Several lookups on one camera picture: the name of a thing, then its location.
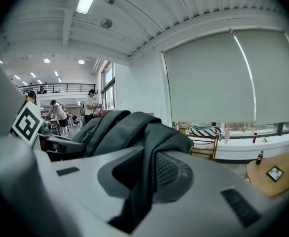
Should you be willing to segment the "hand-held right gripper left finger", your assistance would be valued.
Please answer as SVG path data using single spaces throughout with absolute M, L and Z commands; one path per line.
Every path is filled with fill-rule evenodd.
M 91 158 L 52 162 L 47 153 L 34 151 L 45 191 L 57 213 L 64 237 L 125 237 L 107 222 L 120 213 L 124 199 L 111 197 L 98 180 L 107 163 L 141 152 L 131 147 Z

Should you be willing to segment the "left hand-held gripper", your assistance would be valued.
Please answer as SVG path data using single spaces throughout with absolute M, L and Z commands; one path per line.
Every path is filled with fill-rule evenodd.
M 14 120 L 11 127 L 10 136 L 14 138 L 20 138 L 30 146 L 34 145 L 37 137 L 40 135 L 43 137 L 47 137 L 46 141 L 57 143 L 60 146 L 64 146 L 66 150 L 85 149 L 85 144 L 75 142 L 70 138 L 62 136 L 50 136 L 50 122 L 45 121 L 38 114 L 37 111 L 37 105 L 32 102 L 27 102 Z M 46 153 L 51 161 L 72 160 L 82 158 L 84 156 L 84 152 L 62 153 L 55 151 L 46 151 Z

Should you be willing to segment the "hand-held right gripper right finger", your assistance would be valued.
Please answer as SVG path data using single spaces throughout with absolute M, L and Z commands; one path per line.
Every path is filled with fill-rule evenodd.
M 226 166 L 176 151 L 168 156 L 193 171 L 190 189 L 177 201 L 157 203 L 134 231 L 136 237 L 256 237 L 278 218 L 281 206 Z M 236 190 L 259 219 L 245 227 L 222 192 Z

